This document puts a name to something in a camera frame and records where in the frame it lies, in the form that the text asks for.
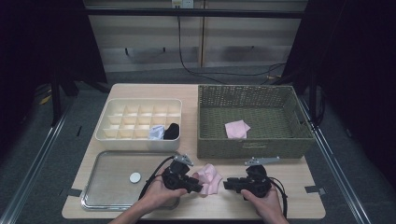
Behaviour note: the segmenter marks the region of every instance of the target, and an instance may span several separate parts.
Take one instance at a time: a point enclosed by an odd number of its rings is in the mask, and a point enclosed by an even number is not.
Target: gray carpet
[[[207,71],[256,74],[265,72],[268,67],[210,68]],[[204,77],[192,76],[183,69],[149,72],[108,74],[108,87],[114,83],[216,83]],[[260,84],[266,77],[212,75],[227,84]],[[64,103],[71,104],[64,126],[50,150],[43,169],[21,210],[17,223],[107,223],[108,220],[67,220],[62,217],[65,197],[59,193],[73,184],[78,167],[93,129],[105,104],[107,94],[78,83],[80,93],[77,98],[68,98]],[[9,200],[21,179],[30,167],[35,154],[45,140],[51,123],[51,104],[35,105],[23,126],[19,140],[2,164],[0,175],[0,212],[4,212]],[[374,168],[361,152],[359,143],[348,137],[342,122],[327,106],[320,128],[324,132],[332,150],[344,169],[352,187],[356,190],[372,223],[390,223],[396,220],[396,197],[388,182]],[[305,155],[312,176],[327,194],[321,199],[326,209],[322,220],[291,220],[291,223],[356,223],[344,195],[339,189],[332,172],[326,164],[318,146]]]

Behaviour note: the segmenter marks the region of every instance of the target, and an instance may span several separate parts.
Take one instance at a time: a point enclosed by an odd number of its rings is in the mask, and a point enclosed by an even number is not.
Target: metal tray
[[[137,202],[146,180],[157,166],[176,152],[104,151],[96,157],[88,184],[81,196],[84,209],[95,211],[123,211]],[[130,175],[138,172],[141,179],[130,181]],[[174,209],[178,199],[161,209]]]

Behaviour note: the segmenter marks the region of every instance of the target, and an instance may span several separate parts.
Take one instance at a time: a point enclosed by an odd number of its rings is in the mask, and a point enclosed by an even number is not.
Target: table surface
[[[114,98],[177,98],[182,101],[180,154],[188,154],[194,166],[191,175],[208,163],[213,164],[225,180],[227,177],[247,176],[246,160],[213,160],[197,158],[197,102],[198,85],[184,84],[116,84],[107,100]],[[84,189],[92,167],[104,147],[92,135],[85,156],[79,167],[72,189]],[[318,193],[306,193],[304,187],[315,186],[304,157],[295,160],[280,160],[265,165],[268,176],[279,179],[288,195],[288,218],[320,219],[326,214]],[[86,211],[79,197],[68,196],[62,214],[65,218],[114,218],[120,212]],[[218,194],[206,197],[191,193],[180,199],[174,210],[157,210],[142,218],[147,219],[258,219],[254,207],[243,200],[240,194],[224,189],[219,184]]]

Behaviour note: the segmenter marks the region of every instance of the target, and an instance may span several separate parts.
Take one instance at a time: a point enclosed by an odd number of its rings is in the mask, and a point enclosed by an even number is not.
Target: hand
[[[256,207],[257,215],[259,215],[265,223],[289,223],[282,214],[277,190],[274,185],[272,185],[267,195],[263,198],[256,197],[247,189],[242,189],[241,194]]]
[[[154,211],[156,208],[162,206],[171,199],[178,198],[187,193],[186,189],[167,189],[163,184],[163,178],[160,176],[163,173],[162,168],[157,177],[151,182],[145,195],[128,210],[121,213],[117,218],[112,220],[110,223],[126,224],[136,223],[136,221],[143,215]],[[198,179],[198,174],[194,174],[192,177]]]

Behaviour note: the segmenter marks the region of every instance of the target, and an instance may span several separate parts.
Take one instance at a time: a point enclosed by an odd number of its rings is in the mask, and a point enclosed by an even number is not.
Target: wicker basket
[[[200,159],[299,159],[315,143],[291,86],[200,85],[198,97]],[[224,124],[240,119],[247,138],[227,138]]]

